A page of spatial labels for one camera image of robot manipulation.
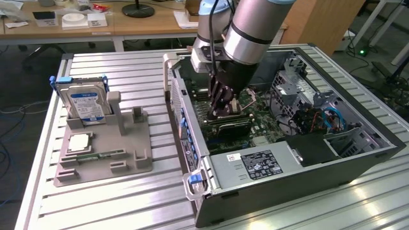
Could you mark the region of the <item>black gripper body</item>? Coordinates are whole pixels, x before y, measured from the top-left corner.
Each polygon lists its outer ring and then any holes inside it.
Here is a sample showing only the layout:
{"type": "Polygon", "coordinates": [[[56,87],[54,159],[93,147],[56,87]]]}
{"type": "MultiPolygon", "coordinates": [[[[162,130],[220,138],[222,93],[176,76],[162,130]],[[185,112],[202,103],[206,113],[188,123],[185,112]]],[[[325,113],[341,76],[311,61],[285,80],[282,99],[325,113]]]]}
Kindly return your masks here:
{"type": "Polygon", "coordinates": [[[217,81],[233,92],[241,92],[248,86],[258,64],[245,65],[236,61],[221,61],[217,68],[217,81]]]}

